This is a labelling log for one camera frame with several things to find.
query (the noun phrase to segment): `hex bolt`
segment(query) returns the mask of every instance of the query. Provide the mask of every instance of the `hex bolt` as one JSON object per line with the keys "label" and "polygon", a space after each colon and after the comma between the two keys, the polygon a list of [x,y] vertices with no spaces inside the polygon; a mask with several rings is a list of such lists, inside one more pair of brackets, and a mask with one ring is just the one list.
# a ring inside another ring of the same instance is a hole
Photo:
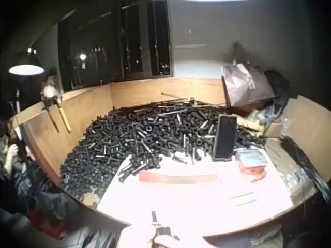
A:
{"label": "hex bolt", "polygon": [[172,160],[174,160],[176,162],[179,162],[179,163],[182,163],[182,164],[187,164],[187,162],[184,159],[182,159],[182,158],[180,158],[180,157],[178,157],[176,155],[173,155],[172,156]]}
{"label": "hex bolt", "polygon": [[[190,99],[113,108],[98,116],[67,154],[60,167],[60,186],[77,200],[83,200],[91,189],[102,198],[116,173],[124,182],[140,169],[160,168],[161,154],[171,157],[180,151],[197,163],[202,159],[198,149],[206,155],[212,152],[217,117],[229,113],[226,108]],[[265,144],[265,139],[245,128],[238,127],[236,132],[235,148]],[[129,155],[130,164],[119,171]],[[178,156],[172,159],[187,163]]]}

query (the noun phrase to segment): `human hand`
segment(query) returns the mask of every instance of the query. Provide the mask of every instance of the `human hand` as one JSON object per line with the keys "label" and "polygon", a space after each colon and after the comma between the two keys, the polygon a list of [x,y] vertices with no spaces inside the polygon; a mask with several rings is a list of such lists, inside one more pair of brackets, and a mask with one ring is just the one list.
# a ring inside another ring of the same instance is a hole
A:
{"label": "human hand", "polygon": [[116,248],[137,247],[145,248],[152,247],[152,242],[166,248],[214,248],[214,246],[207,243],[204,238],[194,233],[182,234],[179,240],[168,236],[161,235],[154,238],[156,228],[152,225],[132,225],[126,227],[121,232]]}
{"label": "human hand", "polygon": [[116,248],[152,247],[155,233],[156,228],[151,224],[128,226],[122,230]]}
{"label": "human hand", "polygon": [[17,147],[17,145],[16,144],[11,145],[8,148],[7,159],[12,159],[14,156],[17,155],[18,152],[19,152],[19,148]]}
{"label": "human hand", "polygon": [[179,240],[168,235],[160,235],[154,239],[154,243],[166,248],[215,248],[214,246],[207,243],[207,241],[202,236],[197,235],[181,236]]}

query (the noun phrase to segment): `wooden handle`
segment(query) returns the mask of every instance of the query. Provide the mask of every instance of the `wooden handle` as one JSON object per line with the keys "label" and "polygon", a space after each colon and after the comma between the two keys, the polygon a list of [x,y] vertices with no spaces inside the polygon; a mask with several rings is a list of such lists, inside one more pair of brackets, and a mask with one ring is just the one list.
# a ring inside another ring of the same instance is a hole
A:
{"label": "wooden handle", "polygon": [[69,125],[69,122],[68,122],[67,116],[66,116],[66,114],[65,114],[64,111],[63,111],[63,108],[59,107],[58,110],[60,111],[60,115],[61,115],[61,118],[62,118],[62,120],[63,120],[63,122],[64,122],[64,125],[66,125],[67,130],[68,130],[69,132],[71,132],[71,127],[70,127],[70,125]]}
{"label": "wooden handle", "polygon": [[264,126],[258,124],[257,122],[253,122],[242,117],[237,117],[237,124],[257,132],[264,132]]}

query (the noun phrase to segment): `light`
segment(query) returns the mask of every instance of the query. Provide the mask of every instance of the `light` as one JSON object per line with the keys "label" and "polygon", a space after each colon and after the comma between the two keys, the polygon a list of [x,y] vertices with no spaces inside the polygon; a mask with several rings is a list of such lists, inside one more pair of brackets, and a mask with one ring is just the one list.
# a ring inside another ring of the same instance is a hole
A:
{"label": "light", "polygon": [[45,70],[35,53],[36,50],[28,49],[28,52],[17,54],[16,62],[9,69],[9,73],[20,76],[33,76],[44,73]]}
{"label": "light", "polygon": [[84,61],[84,60],[86,60],[86,55],[82,53],[82,54],[79,56],[79,58],[81,59],[81,61]]}
{"label": "light", "polygon": [[21,76],[33,76],[44,73],[44,69],[34,65],[19,65],[9,69],[9,73]]}
{"label": "light", "polygon": [[248,0],[185,0],[187,2],[242,2]]}

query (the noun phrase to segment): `lamp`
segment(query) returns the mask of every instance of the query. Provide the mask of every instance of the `lamp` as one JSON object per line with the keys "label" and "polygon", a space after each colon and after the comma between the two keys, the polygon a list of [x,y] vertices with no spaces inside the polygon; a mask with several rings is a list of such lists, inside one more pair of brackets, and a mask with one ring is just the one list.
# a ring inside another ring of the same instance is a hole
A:
{"label": "lamp", "polygon": [[29,48],[27,52],[20,52],[17,55],[17,61],[9,69],[10,74],[21,76],[39,75],[45,72],[36,56],[36,50]]}

